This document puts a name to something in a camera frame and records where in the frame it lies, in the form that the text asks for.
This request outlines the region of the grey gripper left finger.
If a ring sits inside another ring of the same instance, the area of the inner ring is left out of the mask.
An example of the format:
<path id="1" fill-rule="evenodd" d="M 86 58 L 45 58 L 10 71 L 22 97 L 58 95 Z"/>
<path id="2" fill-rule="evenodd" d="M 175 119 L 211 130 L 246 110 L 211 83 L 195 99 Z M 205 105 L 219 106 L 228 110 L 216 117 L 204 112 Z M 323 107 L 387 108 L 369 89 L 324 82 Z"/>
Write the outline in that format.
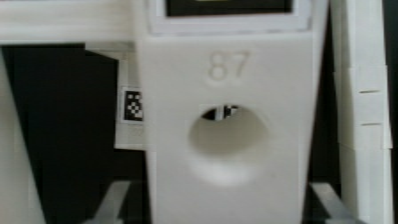
<path id="1" fill-rule="evenodd" d="M 143 224 L 145 192 L 140 181 L 113 181 L 92 217 L 81 224 Z"/>

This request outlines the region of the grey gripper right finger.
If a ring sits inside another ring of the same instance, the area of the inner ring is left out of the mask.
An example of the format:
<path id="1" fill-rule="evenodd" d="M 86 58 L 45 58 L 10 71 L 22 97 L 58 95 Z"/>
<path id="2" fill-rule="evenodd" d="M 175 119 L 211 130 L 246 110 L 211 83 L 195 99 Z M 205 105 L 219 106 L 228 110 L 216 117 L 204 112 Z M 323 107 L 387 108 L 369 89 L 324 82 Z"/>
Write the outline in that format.
<path id="1" fill-rule="evenodd" d="M 355 224 L 355 217 L 326 182 L 307 184 L 303 224 Z"/>

